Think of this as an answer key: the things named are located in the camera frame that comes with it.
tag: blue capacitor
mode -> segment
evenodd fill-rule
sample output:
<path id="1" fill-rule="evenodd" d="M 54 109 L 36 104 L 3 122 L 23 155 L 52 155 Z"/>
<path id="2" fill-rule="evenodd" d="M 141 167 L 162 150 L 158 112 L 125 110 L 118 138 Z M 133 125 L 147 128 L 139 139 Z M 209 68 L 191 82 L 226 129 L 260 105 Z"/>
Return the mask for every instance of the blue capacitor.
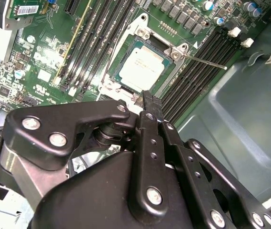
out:
<path id="1" fill-rule="evenodd" d="M 253 12 L 255 8 L 256 8 L 256 4 L 253 2 L 246 2 L 243 5 L 243 10 L 246 12 Z"/>
<path id="2" fill-rule="evenodd" d="M 262 9 L 256 8 L 252 12 L 249 13 L 251 17 L 257 18 L 262 14 Z"/>

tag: cable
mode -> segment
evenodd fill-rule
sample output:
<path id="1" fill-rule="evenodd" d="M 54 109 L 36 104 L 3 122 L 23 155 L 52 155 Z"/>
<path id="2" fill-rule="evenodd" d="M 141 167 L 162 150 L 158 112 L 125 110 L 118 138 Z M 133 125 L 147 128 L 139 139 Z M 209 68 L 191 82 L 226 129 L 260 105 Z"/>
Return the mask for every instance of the cable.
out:
<path id="1" fill-rule="evenodd" d="M 70 175 L 70 178 L 71 178 L 71 177 L 76 175 L 72 159 L 68 161 L 68 167 L 69 167 L 69 175 Z"/>
<path id="2" fill-rule="evenodd" d="M 85 166 L 85 168 L 88 168 L 88 164 L 86 163 L 86 161 L 83 159 L 82 156 L 79 157 L 79 159 L 82 161 L 83 165 Z"/>

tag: screw hole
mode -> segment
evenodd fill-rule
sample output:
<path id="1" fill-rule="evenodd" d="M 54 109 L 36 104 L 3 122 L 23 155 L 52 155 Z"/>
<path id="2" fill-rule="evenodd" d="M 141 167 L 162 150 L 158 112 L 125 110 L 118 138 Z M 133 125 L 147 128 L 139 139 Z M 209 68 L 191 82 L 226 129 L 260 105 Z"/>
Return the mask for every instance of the screw hole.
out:
<path id="1" fill-rule="evenodd" d="M 156 160 L 158 158 L 158 156 L 155 153 L 151 153 L 150 156 L 154 160 Z"/>
<path id="2" fill-rule="evenodd" d="M 197 178 L 201 178 L 201 174 L 200 173 L 195 172 L 194 174 L 196 175 Z"/>
<path id="3" fill-rule="evenodd" d="M 146 113 L 146 116 L 147 116 L 150 120 L 153 120 L 153 115 L 152 115 L 152 114 Z"/>

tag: green circuit board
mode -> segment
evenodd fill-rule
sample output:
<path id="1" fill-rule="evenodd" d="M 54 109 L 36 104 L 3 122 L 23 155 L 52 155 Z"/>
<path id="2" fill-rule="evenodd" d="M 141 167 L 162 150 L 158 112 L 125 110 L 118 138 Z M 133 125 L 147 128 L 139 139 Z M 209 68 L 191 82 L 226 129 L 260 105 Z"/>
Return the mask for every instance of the green circuit board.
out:
<path id="1" fill-rule="evenodd" d="M 97 2 L 97 0 L 81 0 L 75 14 L 68 15 L 64 11 L 66 0 L 57 0 L 54 4 L 39 0 L 41 6 L 39 10 L 43 10 L 42 6 L 47 5 L 45 14 L 35 15 L 30 26 L 17 32 L 10 60 L 5 63 L 0 61 L 0 101 L 7 102 L 14 107 L 23 107 L 30 104 L 50 105 L 96 100 L 99 94 L 97 89 L 101 72 L 106 67 L 111 53 L 104 54 L 98 71 L 94 74 L 93 80 L 89 81 L 90 84 L 86 87 L 81 99 L 77 98 L 77 94 L 70 94 L 60 88 L 63 84 L 63 77 L 59 76 L 62 68 L 66 66 L 75 51 L 81 32 L 92 16 Z M 213 18 L 219 14 L 220 10 L 222 10 L 221 14 L 224 14 L 222 16 L 224 19 L 234 18 L 242 29 L 253 38 L 266 26 L 261 17 L 253 19 L 247 12 L 244 12 L 242 10 L 243 3 L 240 0 L 214 1 L 213 10 L 208 12 L 201 9 L 202 2 L 193 3 L 187 0 L 180 2 L 189 6 L 186 11 L 189 17 L 194 17 L 196 23 L 202 25 L 202 30 L 198 34 L 194 35 L 190 29 L 178 23 L 176 18 L 170 17 L 170 11 L 162 11 L 161 5 L 154 5 L 151 0 L 134 1 L 134 5 L 126 17 L 127 24 L 132 23 L 142 13 L 146 13 L 149 17 L 149 28 L 173 45 L 187 43 L 189 46 L 188 55 L 192 56 L 214 30 Z M 271 7 L 271 1 L 268 3 L 262 1 L 259 4 L 265 12 Z M 130 45 L 134 44 L 135 39 L 136 36 L 129 36 L 118 51 L 108 72 L 110 77 L 117 74 L 117 69 L 121 67 L 124 56 L 130 49 Z M 167 66 L 166 71 L 151 88 L 153 94 L 161 87 L 173 68 L 173 64 Z M 120 81 L 119 75 L 114 78 L 117 82 Z"/>

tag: pcie slot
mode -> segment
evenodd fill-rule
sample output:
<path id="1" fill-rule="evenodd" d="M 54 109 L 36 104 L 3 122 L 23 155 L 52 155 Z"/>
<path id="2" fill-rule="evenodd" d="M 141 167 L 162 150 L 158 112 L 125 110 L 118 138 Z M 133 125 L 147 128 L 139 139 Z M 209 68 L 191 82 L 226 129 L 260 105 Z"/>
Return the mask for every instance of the pcie slot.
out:
<path id="1" fill-rule="evenodd" d="M 225 57 L 228 52 L 235 50 L 231 48 L 231 44 L 229 43 L 222 46 L 221 48 L 222 50 L 224 50 L 224 53 L 222 53 L 222 55 L 217 55 L 216 58 L 211 59 L 215 63 L 222 64 L 223 61 L 221 60 L 223 59 L 223 57 Z M 187 88 L 185 90 L 182 91 L 183 95 L 179 96 L 178 102 L 174 103 L 172 109 L 169 112 L 167 112 L 166 115 L 172 117 L 175 116 L 175 114 L 180 110 L 184 110 L 185 105 L 189 105 L 187 103 L 190 97 L 196 94 L 196 92 L 202 91 L 202 89 L 200 90 L 199 88 L 202 87 L 202 84 L 205 82 L 205 80 L 209 78 L 211 75 L 213 75 L 213 73 L 216 72 L 216 70 L 218 69 L 210 65 L 202 66 L 202 70 L 198 74 L 196 74 L 195 79 L 190 84 L 187 85 Z"/>
<path id="2" fill-rule="evenodd" d="M 222 39 L 217 40 L 217 42 L 213 44 L 213 46 L 209 49 L 209 51 L 206 52 L 206 54 L 204 55 L 204 59 L 214 62 L 213 57 L 220 51 L 220 49 L 225 44 L 225 42 L 226 41 L 223 41 Z M 183 76 L 184 80 L 181 82 L 181 84 L 179 85 L 179 88 L 177 89 L 179 93 L 177 94 L 177 97 L 175 97 L 174 101 L 171 101 L 170 107 L 175 106 L 177 103 L 181 102 L 181 98 L 184 96 L 185 93 L 187 93 L 191 85 L 197 81 L 197 78 L 199 77 L 199 75 L 202 75 L 202 72 L 204 71 L 206 67 L 207 67 L 206 64 L 196 62 L 195 66 L 190 71 L 188 71 L 187 75 Z M 168 110 L 163 110 L 164 116 L 168 114 L 169 112 Z"/>
<path id="3" fill-rule="evenodd" d="M 103 40 L 100 40 L 100 46 L 96 46 L 96 49 L 91 53 L 90 61 L 87 62 L 87 66 L 85 66 L 85 68 L 83 69 L 82 74 L 85 75 L 87 70 L 91 66 L 89 76 L 87 78 L 84 77 L 83 81 L 79 84 L 78 89 L 81 89 L 82 93 L 87 90 L 87 87 L 90 85 L 92 78 L 95 76 L 103 60 L 103 57 L 109 51 L 112 43 L 115 42 L 115 38 L 119 33 L 122 25 L 124 24 L 124 21 L 126 20 L 126 17 L 128 16 L 128 13 L 133 4 L 133 0 L 124 0 L 121 1 L 118 8 L 115 9 L 113 17 L 108 24 L 108 26 L 112 25 L 112 27 L 108 31 L 105 31 L 102 36 Z M 95 60 L 95 63 L 92 63 L 96 55 L 98 57 Z"/>
<path id="4" fill-rule="evenodd" d="M 64 6 L 64 12 L 68 15 L 74 15 L 78 8 L 80 0 L 68 0 Z"/>
<path id="5" fill-rule="evenodd" d="M 206 55 L 209 57 L 208 54 L 211 54 L 214 50 L 217 49 L 217 46 L 223 42 L 221 35 L 215 33 L 212 37 L 210 37 L 211 41 L 206 43 L 204 47 L 202 47 L 198 54 L 196 55 L 198 58 L 202 58 L 205 60 Z M 180 77 L 176 80 L 176 82 L 171 87 L 170 91 L 168 91 L 165 96 L 162 98 L 163 101 L 163 112 L 166 112 L 166 107 L 168 104 L 171 104 L 173 101 L 173 97 L 176 95 L 177 91 L 181 91 L 180 87 L 182 87 L 185 81 L 191 80 L 189 76 L 192 74 L 193 71 L 197 71 L 198 66 L 203 65 L 200 62 L 191 60 L 190 63 L 186 66 L 184 71 L 181 73 Z"/>
<path id="6" fill-rule="evenodd" d="M 234 56 L 236 51 L 237 51 L 237 49 L 231 50 L 229 56 L 225 58 L 224 62 L 228 62 Z M 179 119 L 179 117 L 181 117 L 183 115 L 185 110 L 187 108 L 189 108 L 189 106 L 198 98 L 198 96 L 201 94 L 201 92 L 212 82 L 212 80 L 219 73 L 219 71 L 220 71 L 219 68 L 213 69 L 213 73 L 210 74 L 208 79 L 205 81 L 204 85 L 201 86 L 201 89 L 196 94 L 193 94 L 191 97 L 189 97 L 187 99 L 188 103 L 184 105 L 184 109 L 180 109 L 179 111 L 177 111 L 175 114 L 172 115 L 171 122 L 173 122 L 173 123 L 176 122 Z"/>
<path id="7" fill-rule="evenodd" d="M 78 58 L 75 62 L 75 64 L 73 65 L 73 68 L 69 74 L 69 78 L 70 78 L 70 85 L 73 85 L 78 77 L 79 77 L 79 69 L 82 67 L 82 65 L 84 64 L 84 62 L 86 61 L 86 59 L 84 58 L 88 52 L 90 51 L 91 46 L 94 45 L 94 42 L 96 41 L 96 37 L 98 37 L 100 35 L 100 28 L 103 28 L 104 25 L 104 20 L 107 18 L 107 16 L 109 15 L 109 8 L 111 6 L 112 1 L 107 1 L 107 3 L 102 7 L 102 10 L 100 12 L 100 16 L 97 18 L 97 20 L 95 21 L 92 30 L 90 31 L 88 37 L 82 38 L 82 41 L 85 41 L 80 50 L 81 52 L 78 55 Z"/>

